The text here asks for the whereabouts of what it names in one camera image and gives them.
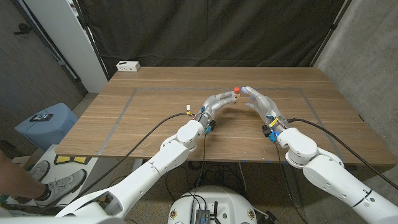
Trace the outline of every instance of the wooden table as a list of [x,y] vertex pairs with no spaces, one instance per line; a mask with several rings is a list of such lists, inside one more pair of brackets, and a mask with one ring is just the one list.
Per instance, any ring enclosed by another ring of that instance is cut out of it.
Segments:
[[[185,112],[185,105],[197,113],[210,95],[236,86],[251,86],[271,97],[286,118],[303,118],[326,127],[372,165],[396,163],[393,154],[317,68],[142,67],[138,72],[116,72],[56,152],[122,157],[164,118]],[[245,106],[248,101],[248,95],[242,94],[236,104],[216,114],[216,128],[206,138],[207,161],[278,162],[274,144],[262,133],[263,121]],[[131,157],[152,157],[162,141],[189,119],[179,116],[167,121]],[[322,131],[300,122],[292,125],[346,164],[360,164]],[[285,153],[285,149],[280,150],[283,160]],[[188,160],[200,161],[202,156],[201,139]]]

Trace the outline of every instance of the person's leg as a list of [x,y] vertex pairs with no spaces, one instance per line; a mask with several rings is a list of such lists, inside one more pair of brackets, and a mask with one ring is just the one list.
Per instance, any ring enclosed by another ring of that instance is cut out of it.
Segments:
[[46,185],[35,180],[30,173],[13,164],[0,151],[0,194],[37,198],[44,193]]

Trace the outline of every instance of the white wall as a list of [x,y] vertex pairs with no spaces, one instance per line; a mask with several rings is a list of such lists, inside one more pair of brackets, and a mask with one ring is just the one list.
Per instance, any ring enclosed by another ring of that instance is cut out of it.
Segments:
[[65,0],[25,0],[90,93],[107,84],[104,71],[78,19]]

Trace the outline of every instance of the yellow label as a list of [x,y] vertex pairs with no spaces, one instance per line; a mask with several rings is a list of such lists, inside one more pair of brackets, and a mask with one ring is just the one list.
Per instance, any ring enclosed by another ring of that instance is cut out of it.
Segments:
[[272,127],[273,125],[276,124],[276,122],[278,122],[278,118],[275,118],[275,120],[273,122],[271,122],[271,124],[269,124],[269,126]]

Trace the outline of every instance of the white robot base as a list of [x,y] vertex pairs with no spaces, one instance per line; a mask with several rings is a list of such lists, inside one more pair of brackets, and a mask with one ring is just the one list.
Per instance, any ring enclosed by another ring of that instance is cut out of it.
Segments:
[[[187,192],[183,194],[171,206],[168,224],[257,223],[256,214],[254,213],[253,206],[250,202],[231,189],[214,185],[198,187],[196,198],[198,199],[202,210],[199,212],[197,212],[197,210],[199,210],[198,201],[196,201],[192,196],[187,195],[190,195],[190,193]],[[205,202],[198,196],[201,196],[206,200],[206,209]]]

